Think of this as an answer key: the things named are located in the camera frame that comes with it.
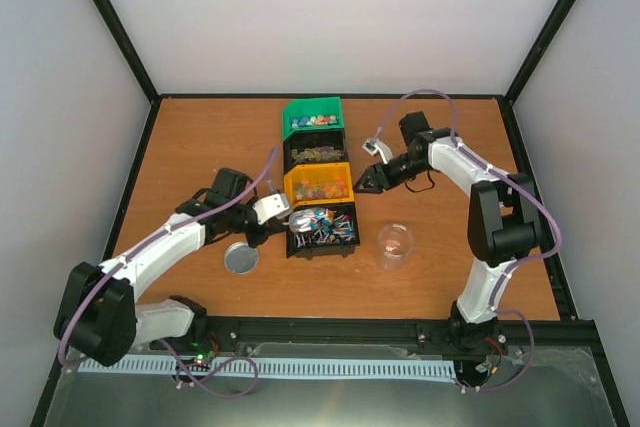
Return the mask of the metal scoop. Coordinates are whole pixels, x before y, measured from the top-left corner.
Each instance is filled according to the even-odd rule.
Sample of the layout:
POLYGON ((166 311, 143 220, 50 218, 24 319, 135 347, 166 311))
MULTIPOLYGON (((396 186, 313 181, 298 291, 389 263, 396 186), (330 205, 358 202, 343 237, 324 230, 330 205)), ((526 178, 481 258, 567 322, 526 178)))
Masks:
POLYGON ((288 227, 294 234, 305 234, 317 230, 326 217, 326 210, 320 207, 306 208, 293 212, 288 218, 288 227))

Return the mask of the clear plastic jar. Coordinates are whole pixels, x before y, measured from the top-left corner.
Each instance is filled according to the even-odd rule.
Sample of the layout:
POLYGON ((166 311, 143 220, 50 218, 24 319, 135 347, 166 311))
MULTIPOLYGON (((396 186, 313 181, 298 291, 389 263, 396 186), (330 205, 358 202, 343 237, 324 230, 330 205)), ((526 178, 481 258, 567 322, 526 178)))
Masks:
POLYGON ((407 226, 388 224, 377 236, 377 263, 387 271, 402 269, 407 264, 413 247, 414 236, 407 226))

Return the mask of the black popsicle candy bin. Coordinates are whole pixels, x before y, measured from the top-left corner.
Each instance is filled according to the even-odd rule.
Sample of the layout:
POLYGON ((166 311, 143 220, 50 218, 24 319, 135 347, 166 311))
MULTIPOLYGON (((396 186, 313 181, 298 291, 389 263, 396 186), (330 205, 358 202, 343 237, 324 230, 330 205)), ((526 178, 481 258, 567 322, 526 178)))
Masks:
POLYGON ((294 132, 283 144, 286 172, 300 165, 340 163, 348 160, 343 129, 294 132))

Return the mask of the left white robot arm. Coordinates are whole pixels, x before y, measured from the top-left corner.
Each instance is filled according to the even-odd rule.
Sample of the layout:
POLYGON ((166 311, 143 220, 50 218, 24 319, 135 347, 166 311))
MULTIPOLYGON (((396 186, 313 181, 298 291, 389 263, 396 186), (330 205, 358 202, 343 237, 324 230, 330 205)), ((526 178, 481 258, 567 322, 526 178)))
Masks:
POLYGON ((134 247, 99 265, 82 262, 69 274, 53 333, 58 355, 73 348, 103 366, 112 366, 132 347, 174 338, 186 349, 208 337, 205 307, 173 295, 142 305, 142 294, 191 253, 242 234, 249 247, 285 231, 291 212, 278 189, 260 197, 248 175, 221 169, 213 184, 180 204, 165 223, 134 247))

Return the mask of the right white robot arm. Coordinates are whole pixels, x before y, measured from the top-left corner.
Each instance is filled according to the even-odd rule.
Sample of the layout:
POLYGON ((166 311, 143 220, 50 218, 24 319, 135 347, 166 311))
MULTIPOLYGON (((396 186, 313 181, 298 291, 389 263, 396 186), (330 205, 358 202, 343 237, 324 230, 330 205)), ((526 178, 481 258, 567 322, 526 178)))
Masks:
POLYGON ((445 175, 469 199, 467 241, 473 263, 463 292, 452 304, 448 339, 460 353, 475 350, 493 334, 498 307, 517 261, 541 240, 533 182, 525 174, 493 167, 449 128, 434 129, 422 112, 399 122, 406 151, 398 156, 378 136, 363 149, 380 161, 355 182, 356 193, 381 194, 420 174, 445 175))

